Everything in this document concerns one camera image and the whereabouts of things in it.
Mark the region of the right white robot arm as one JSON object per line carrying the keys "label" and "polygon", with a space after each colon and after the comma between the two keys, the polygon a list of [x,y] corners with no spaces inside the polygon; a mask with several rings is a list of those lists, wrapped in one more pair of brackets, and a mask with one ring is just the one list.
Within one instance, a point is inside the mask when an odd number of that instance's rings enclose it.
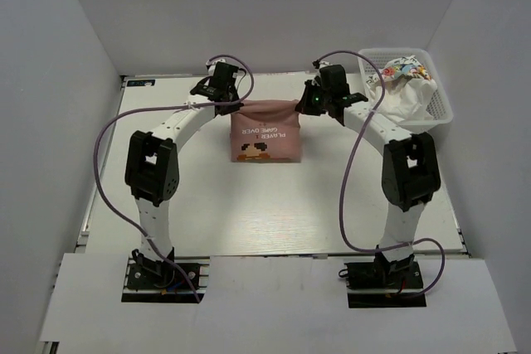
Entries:
{"label": "right white robot arm", "polygon": [[413,261],[413,242],[426,204],[441,187],[435,144],[428,133],[412,133],[379,114],[368,99],[353,93],[341,65],[316,61],[315,77],[304,83],[297,112],[327,114],[357,133],[354,147],[367,141],[382,156],[381,187],[388,202],[382,238],[371,252],[376,280],[392,287]]}

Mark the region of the white t shirt black print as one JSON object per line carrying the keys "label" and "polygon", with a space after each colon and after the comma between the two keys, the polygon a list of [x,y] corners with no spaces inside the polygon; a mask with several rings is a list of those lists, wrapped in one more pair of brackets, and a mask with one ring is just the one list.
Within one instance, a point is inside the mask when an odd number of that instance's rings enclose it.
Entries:
{"label": "white t shirt black print", "polygon": [[385,82],[386,91],[377,112],[393,122],[430,120],[427,106],[437,91],[434,80],[401,77]]}

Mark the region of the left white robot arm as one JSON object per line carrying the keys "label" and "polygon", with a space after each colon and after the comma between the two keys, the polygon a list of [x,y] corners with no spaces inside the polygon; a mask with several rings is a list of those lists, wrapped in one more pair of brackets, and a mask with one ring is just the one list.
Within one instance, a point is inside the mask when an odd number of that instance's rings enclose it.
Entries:
{"label": "left white robot arm", "polygon": [[133,259],[156,286],[168,286],[175,277],[168,213],[179,184],[178,153],[204,124],[239,110],[242,103],[236,78],[240,71],[223,59],[214,61],[208,66],[208,76],[190,90],[185,109],[148,132],[134,132],[129,140],[124,179],[138,207],[140,226],[147,233]]}

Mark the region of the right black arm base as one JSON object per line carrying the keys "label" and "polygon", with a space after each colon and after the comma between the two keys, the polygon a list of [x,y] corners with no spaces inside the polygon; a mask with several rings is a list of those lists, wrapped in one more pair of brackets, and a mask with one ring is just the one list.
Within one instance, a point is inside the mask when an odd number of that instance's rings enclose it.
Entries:
{"label": "right black arm base", "polygon": [[425,308],[426,296],[419,264],[390,277],[377,272],[374,262],[345,263],[338,272],[346,282],[349,308]]}

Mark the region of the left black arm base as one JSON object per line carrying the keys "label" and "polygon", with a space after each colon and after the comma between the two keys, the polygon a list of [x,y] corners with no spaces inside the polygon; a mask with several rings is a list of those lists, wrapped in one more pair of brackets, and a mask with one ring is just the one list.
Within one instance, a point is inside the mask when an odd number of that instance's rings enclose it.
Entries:
{"label": "left black arm base", "polygon": [[201,302],[208,283],[209,259],[181,259],[178,265],[183,269],[196,290],[199,300],[196,300],[193,291],[183,275],[174,269],[168,277],[163,279],[149,274],[132,258],[124,277],[124,286],[121,294],[122,303],[171,303],[171,304],[198,304]]}

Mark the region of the pink t shirt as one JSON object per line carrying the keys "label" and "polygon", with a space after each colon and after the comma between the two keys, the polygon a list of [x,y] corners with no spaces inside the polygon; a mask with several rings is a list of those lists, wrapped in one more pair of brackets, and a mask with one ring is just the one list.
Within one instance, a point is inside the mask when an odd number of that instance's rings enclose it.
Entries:
{"label": "pink t shirt", "polygon": [[246,100],[231,114],[233,162],[299,162],[302,154],[296,100]]}

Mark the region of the white colourful print t shirt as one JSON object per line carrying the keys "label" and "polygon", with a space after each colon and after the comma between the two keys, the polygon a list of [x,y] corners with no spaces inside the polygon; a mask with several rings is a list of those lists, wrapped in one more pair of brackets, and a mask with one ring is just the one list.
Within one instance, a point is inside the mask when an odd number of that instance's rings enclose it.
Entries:
{"label": "white colourful print t shirt", "polygon": [[390,60],[379,72],[372,73],[364,81],[369,86],[380,85],[380,75],[388,89],[402,80],[421,80],[429,83],[434,81],[427,68],[415,56]]}

